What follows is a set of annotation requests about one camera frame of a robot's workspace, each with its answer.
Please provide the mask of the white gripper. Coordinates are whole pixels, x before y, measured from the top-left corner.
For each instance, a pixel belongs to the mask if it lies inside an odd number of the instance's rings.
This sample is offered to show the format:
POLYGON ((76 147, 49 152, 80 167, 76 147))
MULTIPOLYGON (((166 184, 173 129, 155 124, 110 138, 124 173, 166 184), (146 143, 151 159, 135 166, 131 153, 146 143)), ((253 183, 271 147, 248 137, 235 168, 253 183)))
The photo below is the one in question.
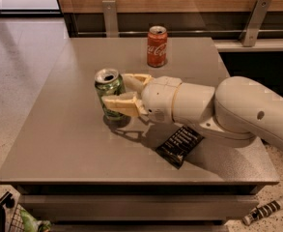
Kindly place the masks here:
POLYGON ((101 99, 107 109, 129 117, 148 114, 149 119, 156 123, 173 122, 172 103, 177 89, 182 84, 179 78, 153 78, 144 73, 124 73, 122 78, 126 88, 134 92, 103 96, 101 99))

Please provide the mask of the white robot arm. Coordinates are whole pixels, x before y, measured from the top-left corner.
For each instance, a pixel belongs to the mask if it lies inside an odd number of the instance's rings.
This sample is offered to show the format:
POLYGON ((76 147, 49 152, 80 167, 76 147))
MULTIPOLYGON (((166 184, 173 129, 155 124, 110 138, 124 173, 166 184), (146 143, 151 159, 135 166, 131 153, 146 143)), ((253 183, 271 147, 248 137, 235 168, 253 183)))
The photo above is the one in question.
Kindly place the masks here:
POLYGON ((260 137, 283 152, 283 98, 257 81, 233 76, 212 87, 136 73, 125 74, 123 80, 126 93, 102 98, 112 111, 183 124, 235 148, 260 137))

